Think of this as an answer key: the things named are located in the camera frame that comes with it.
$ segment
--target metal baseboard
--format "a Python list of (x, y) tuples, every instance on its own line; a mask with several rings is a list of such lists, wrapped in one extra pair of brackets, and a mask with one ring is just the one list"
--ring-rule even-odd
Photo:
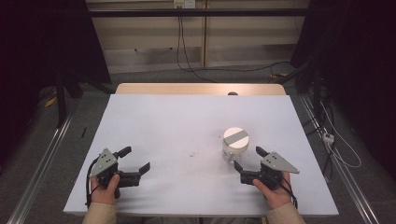
[(30, 208), (35, 201), (35, 197), (40, 190), (41, 184), (44, 181), (46, 173), (50, 168), (50, 165), (52, 164), (52, 161), (56, 156), (56, 152), (58, 151), (58, 148), (64, 139), (64, 135), (67, 132), (71, 118), (77, 110), (77, 107), (78, 104), (73, 104), (71, 112), (66, 117), (64, 124), (60, 128), (56, 129), (55, 134), (53, 135), (52, 140), (49, 143), (43, 159), (35, 170), (35, 173), (30, 180), (29, 185), (27, 186), (16, 207), (14, 208), (14, 211), (12, 212), (7, 224), (22, 224), (25, 221), (30, 211)]
[[(307, 114), (312, 119), (315, 128), (317, 128), (319, 125), (318, 125), (318, 121), (314, 118), (314, 109), (311, 99), (309, 98), (308, 95), (300, 95), (300, 98), (303, 102)], [(318, 129), (318, 135), (321, 141), (322, 132), (320, 129)], [(326, 149), (328, 152), (330, 152), (331, 150), (328, 145), (326, 145)], [(337, 153), (338, 156), (341, 158), (341, 155), (336, 147), (334, 148), (334, 152)], [(372, 206), (370, 205), (369, 201), (367, 200), (366, 196), (361, 190), (361, 187), (359, 186), (358, 182), (355, 180), (352, 173), (350, 173), (349, 168), (345, 166), (342, 162), (337, 160), (334, 157), (334, 155), (332, 155), (332, 162), (334, 164), (334, 167), (338, 171), (339, 175), (341, 176), (344, 184), (346, 185), (346, 189), (348, 190), (353, 202), (355, 203), (356, 207), (361, 213), (361, 217), (363, 218), (364, 223), (367, 224), (379, 223), (379, 220), (376, 217)]]

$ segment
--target person's arm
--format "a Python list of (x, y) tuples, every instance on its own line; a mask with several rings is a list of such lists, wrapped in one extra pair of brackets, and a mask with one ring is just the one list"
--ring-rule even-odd
[(120, 176), (113, 175), (107, 189), (99, 185), (96, 177), (91, 178), (92, 203), (84, 217), (83, 224), (115, 224), (117, 206), (114, 191), (119, 184)]
[[(290, 174), (283, 174), (282, 185), (290, 189), (286, 181), (290, 183)], [(268, 205), (273, 209), (268, 212), (267, 218), (270, 224), (301, 224), (305, 223), (296, 207), (291, 203), (291, 196), (282, 188), (268, 189), (260, 180), (253, 180), (254, 186), (262, 192), (267, 199)]]

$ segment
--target human hand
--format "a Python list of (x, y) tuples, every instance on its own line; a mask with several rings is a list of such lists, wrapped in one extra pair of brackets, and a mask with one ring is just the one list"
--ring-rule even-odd
[[(282, 185), (286, 189), (290, 190), (289, 185), (286, 183), (286, 181), (290, 183), (290, 174), (288, 172), (283, 172), (283, 178), (284, 180), (282, 180)], [(262, 192), (262, 194), (267, 199), (268, 204), (273, 209), (291, 202), (291, 196), (282, 188), (270, 190), (258, 179), (254, 179), (253, 184), (259, 191)]]
[(91, 178), (91, 200), (93, 203), (108, 203), (113, 204), (116, 201), (114, 192), (120, 182), (119, 175), (113, 175), (108, 183), (107, 189), (100, 186), (96, 177)]

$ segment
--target beige sleeve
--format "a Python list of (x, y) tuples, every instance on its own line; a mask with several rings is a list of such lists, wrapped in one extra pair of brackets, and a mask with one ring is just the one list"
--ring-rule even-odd
[(83, 224), (116, 224), (117, 206), (115, 204), (91, 203)]
[(292, 203), (287, 203), (267, 214), (270, 224), (304, 224), (304, 220)]

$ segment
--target gray tape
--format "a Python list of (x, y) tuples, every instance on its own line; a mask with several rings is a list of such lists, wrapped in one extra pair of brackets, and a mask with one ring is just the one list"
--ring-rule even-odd
[(227, 146), (229, 146), (230, 144), (237, 142), (244, 137), (248, 137), (248, 133), (245, 130), (242, 130), (239, 133), (235, 133), (233, 135), (224, 138), (224, 142), (227, 144)]

